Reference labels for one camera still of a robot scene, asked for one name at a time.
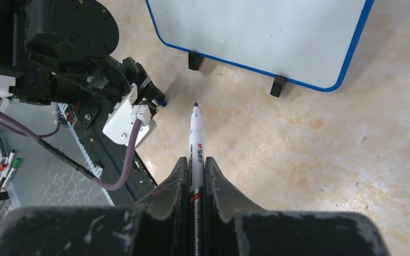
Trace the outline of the blue framed whiteboard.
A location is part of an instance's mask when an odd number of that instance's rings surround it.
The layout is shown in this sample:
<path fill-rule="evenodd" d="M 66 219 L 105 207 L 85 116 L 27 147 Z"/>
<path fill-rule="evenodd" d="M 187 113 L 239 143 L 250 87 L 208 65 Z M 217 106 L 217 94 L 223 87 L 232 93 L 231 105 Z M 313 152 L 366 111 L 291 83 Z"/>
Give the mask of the blue framed whiteboard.
<path fill-rule="evenodd" d="M 320 92 L 338 89 L 373 1 L 147 1 L 159 40 Z"/>

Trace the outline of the white whiteboard marker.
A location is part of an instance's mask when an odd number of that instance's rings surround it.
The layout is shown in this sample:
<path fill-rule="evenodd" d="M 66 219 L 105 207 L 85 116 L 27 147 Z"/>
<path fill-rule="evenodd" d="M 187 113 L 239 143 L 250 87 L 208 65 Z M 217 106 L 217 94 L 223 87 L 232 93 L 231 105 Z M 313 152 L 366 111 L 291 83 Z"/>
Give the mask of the white whiteboard marker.
<path fill-rule="evenodd" d="M 190 123 L 190 157 L 188 160 L 188 214 L 191 255 L 206 254 L 204 229 L 204 156 L 199 104 L 193 106 Z"/>

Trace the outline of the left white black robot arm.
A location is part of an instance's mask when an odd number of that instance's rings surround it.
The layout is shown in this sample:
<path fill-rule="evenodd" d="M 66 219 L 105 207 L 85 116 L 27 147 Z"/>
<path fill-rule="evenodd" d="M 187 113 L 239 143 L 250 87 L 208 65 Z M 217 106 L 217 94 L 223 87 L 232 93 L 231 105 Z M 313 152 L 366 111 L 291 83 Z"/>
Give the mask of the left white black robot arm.
<path fill-rule="evenodd" d="M 65 103 L 76 132 L 93 135 L 128 94 L 156 114 L 165 95 L 140 63 L 111 56 L 118 43 L 98 1 L 0 1 L 0 98 Z"/>

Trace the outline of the dark blue marker cap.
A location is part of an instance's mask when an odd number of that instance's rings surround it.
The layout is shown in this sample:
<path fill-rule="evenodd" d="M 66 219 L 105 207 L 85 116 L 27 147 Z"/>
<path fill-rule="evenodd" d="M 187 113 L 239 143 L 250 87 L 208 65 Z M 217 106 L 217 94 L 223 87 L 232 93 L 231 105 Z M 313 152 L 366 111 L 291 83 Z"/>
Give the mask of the dark blue marker cap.
<path fill-rule="evenodd" d="M 157 102 L 158 105 L 161 107 L 166 107 L 167 106 L 167 101 L 164 98 L 156 98 L 155 101 Z"/>

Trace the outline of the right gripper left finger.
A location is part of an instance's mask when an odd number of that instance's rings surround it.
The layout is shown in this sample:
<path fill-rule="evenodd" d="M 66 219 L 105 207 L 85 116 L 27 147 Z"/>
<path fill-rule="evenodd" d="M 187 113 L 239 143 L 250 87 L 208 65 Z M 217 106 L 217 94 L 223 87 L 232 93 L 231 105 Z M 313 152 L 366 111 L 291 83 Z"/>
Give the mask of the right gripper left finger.
<path fill-rule="evenodd" d="M 170 175 L 137 203 L 144 211 L 134 255 L 187 255 L 187 177 L 187 158 L 180 157 Z"/>

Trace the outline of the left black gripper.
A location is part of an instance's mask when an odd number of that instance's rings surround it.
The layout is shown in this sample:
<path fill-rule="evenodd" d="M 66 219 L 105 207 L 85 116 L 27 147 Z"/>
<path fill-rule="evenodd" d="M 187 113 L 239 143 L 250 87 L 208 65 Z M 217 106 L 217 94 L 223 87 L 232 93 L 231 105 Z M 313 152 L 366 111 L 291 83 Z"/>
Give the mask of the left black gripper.
<path fill-rule="evenodd" d="M 93 59 L 90 68 L 68 80 L 81 89 L 81 107 L 109 108 L 107 118 L 113 107 L 130 93 L 133 83 L 138 92 L 136 103 L 147 104 L 153 118 L 161 107 L 155 99 L 165 99 L 165 94 L 154 85 L 143 66 L 130 57 L 122 62 L 112 57 Z M 130 138 L 136 140 L 141 125 L 141 120 L 135 120 Z"/>

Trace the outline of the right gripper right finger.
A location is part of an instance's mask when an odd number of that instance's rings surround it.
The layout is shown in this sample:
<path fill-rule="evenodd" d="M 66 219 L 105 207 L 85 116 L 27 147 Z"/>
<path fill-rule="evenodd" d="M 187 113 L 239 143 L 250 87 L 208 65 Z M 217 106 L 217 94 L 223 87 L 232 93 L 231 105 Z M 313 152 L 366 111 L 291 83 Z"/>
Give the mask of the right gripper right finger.
<path fill-rule="evenodd" d="M 264 211 L 222 173 L 216 160 L 205 162 L 207 234 L 211 255 L 250 255 L 250 241 L 240 215 Z"/>

